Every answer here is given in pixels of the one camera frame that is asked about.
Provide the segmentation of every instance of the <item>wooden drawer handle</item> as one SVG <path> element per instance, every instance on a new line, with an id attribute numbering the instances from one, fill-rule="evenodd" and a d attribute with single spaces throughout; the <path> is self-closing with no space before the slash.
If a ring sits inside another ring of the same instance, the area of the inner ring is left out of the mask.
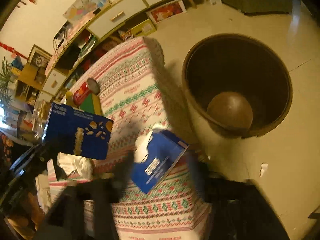
<path id="1" fill-rule="evenodd" d="M 52 85 L 51 85 L 51 88 L 55 88 L 57 86 L 58 82 L 55 80 Z"/>
<path id="2" fill-rule="evenodd" d="M 115 19 L 117 19 L 118 17 L 120 17 L 120 16 L 123 15 L 123 14 L 124 14 L 124 11 L 119 12 L 116 16 L 112 17 L 112 18 L 110 19 L 110 21 L 113 22 Z"/>

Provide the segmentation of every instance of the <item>brown trash bin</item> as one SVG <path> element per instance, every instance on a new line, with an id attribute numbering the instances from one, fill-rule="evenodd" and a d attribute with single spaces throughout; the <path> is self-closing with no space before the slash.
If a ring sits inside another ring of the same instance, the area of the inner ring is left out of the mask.
<path id="1" fill-rule="evenodd" d="M 224 33 L 198 42 L 185 58 L 182 85 L 193 107 L 217 133 L 226 137 L 262 136 L 286 117 L 292 84 L 282 60 L 263 43 Z M 210 101 L 226 91 L 240 93 L 253 112 L 249 129 L 235 129 L 206 112 Z"/>

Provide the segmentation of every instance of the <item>red canister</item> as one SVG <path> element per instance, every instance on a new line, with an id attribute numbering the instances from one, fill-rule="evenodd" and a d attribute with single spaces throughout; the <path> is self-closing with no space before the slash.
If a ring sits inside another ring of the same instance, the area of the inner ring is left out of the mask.
<path id="1" fill-rule="evenodd" d="M 93 78 L 88 78 L 79 89 L 73 94 L 73 102 L 79 106 L 85 98 L 91 93 L 98 94 L 100 92 L 98 83 Z"/>

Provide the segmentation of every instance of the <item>blue cardboard box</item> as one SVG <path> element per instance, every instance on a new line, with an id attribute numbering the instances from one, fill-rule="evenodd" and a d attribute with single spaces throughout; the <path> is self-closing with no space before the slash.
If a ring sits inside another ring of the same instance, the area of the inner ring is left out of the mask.
<path id="1" fill-rule="evenodd" d="M 154 129 L 147 144 L 147 155 L 134 163 L 131 179 L 144 193 L 156 187 L 175 166 L 188 144 L 168 130 Z"/>
<path id="2" fill-rule="evenodd" d="M 113 120 L 65 104 L 52 103 L 42 141 L 66 138 L 61 152 L 104 160 Z"/>

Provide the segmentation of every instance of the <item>beige floor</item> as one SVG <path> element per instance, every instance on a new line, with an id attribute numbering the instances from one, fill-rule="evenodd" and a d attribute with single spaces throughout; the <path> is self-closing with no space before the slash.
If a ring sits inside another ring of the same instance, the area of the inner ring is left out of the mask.
<path id="1" fill-rule="evenodd" d="M 169 71 L 181 84 L 183 60 L 201 39 L 241 33 L 270 46 L 284 61 L 293 102 L 280 126 L 260 138 L 225 140 L 189 106 L 193 125 L 214 166 L 230 179 L 255 179 L 291 239 L 301 239 L 320 205 L 320 28 L 302 6 L 297 15 L 247 17 L 226 5 L 200 5 L 158 24 L 151 37 L 163 46 Z M 268 170 L 259 177 L 261 163 Z"/>

